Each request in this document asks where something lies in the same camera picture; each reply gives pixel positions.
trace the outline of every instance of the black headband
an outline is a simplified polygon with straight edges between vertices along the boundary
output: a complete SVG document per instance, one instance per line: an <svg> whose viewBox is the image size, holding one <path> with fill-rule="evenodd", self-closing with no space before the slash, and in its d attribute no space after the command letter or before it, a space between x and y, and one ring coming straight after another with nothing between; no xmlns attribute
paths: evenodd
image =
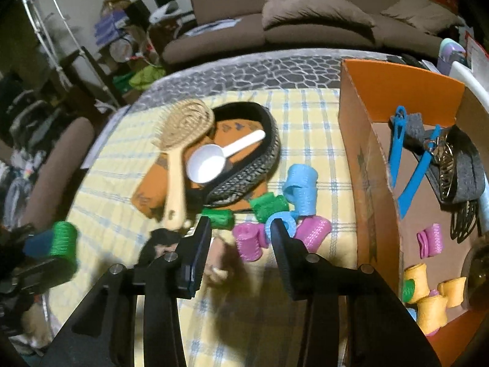
<svg viewBox="0 0 489 367"><path fill-rule="evenodd" d="M270 111L255 102L231 102L216 107L214 117L219 121L241 119L257 121L265 131L261 144L243 160L201 189L186 191L188 207L223 207L235 203L262 182L280 154L277 125Z"/></svg>

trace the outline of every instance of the brown couch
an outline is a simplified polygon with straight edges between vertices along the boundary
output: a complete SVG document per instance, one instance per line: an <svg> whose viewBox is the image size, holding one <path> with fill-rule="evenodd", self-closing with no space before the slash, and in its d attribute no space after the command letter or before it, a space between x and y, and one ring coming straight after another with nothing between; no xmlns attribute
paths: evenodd
<svg viewBox="0 0 489 367"><path fill-rule="evenodd" d="M399 0L348 0L370 14L376 22L362 32L323 24L289 24L266 31L262 27L262 8L266 0L191 0L198 25L218 19L242 18L233 28L170 42L163 59L170 65L209 60L222 54L270 50L289 46L323 46L360 50L394 50L436 58L442 39L426 35L412 26L383 17L380 12Z"/></svg>

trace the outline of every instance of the scoop handle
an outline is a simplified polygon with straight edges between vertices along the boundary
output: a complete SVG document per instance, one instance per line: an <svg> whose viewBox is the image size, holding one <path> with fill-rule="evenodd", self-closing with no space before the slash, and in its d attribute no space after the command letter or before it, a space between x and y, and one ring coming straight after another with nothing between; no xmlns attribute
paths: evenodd
<svg viewBox="0 0 489 367"><path fill-rule="evenodd" d="M225 158L231 157L233 154L238 153L240 150L247 148L248 146L261 141L265 138L265 131L256 130L251 134L244 136L243 138L238 139L237 141L227 145L222 148L222 154L224 154Z"/></svg>
<svg viewBox="0 0 489 367"><path fill-rule="evenodd" d="M185 183L183 181L182 149L168 152L168 194L165 203L162 226L168 230L178 230L187 217L185 206Z"/></svg>

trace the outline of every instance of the wooden hair brush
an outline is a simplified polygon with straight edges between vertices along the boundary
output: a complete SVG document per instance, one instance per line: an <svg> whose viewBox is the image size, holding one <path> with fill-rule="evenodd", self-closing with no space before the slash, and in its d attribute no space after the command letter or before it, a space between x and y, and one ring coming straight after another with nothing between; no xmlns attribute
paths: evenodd
<svg viewBox="0 0 489 367"><path fill-rule="evenodd" d="M187 216L182 155L192 143L202 138L214 124L214 112L198 99L175 104L157 129L155 146L168 155L168 194L163 213L163 227L178 230Z"/></svg>

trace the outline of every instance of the orange cloth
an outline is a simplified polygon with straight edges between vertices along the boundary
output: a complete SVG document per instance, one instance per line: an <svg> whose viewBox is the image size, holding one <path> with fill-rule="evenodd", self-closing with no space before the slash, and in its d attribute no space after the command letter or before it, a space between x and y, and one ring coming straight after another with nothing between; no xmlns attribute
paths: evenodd
<svg viewBox="0 0 489 367"><path fill-rule="evenodd" d="M252 133L255 130L262 130L262 125L256 121L250 120L225 120L216 123L214 131L214 139L212 140L209 136L205 136L197 143L191 145L183 153L183 161L186 163L192 153L202 145L209 143L215 143L221 147L227 146L230 143ZM231 163L242 160L247 155L252 153L259 143L248 146L242 151L231 156L228 160ZM186 180L186 186L191 188L200 188L194 182ZM138 188L131 198L133 205L141 211L148 218L159 219L162 216L163 206L165 204L165 198L168 191L168 171L166 154L161 153L155 164L151 166L147 174L139 184ZM222 207L224 209L231 209L233 211L250 208L247 198L256 198L267 192L266 181L261 182L258 186L251 192L250 197L245 196L241 200L232 204L231 206Z"/></svg>

